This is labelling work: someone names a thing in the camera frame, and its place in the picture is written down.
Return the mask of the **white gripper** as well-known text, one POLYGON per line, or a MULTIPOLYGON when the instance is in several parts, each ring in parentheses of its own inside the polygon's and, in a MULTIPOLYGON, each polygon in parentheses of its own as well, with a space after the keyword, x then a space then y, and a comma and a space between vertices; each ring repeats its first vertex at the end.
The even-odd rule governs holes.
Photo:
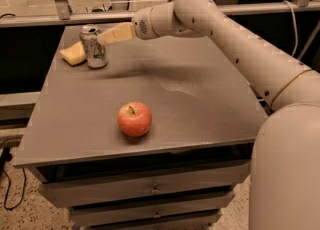
POLYGON ((152 7, 141 9, 132 17, 132 24, 121 23, 115 27, 105 30, 98 35, 98 41, 102 44, 112 44, 131 40, 136 36, 142 40, 157 37, 151 23, 152 7))

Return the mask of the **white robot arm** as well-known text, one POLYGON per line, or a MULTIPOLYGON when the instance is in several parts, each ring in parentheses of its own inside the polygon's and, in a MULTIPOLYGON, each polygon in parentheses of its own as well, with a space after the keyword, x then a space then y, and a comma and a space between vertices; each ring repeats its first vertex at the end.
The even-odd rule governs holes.
POLYGON ((209 37, 273 113, 251 160, 249 230, 319 230, 320 74, 222 13, 213 0, 173 0, 132 18, 141 39, 209 37))

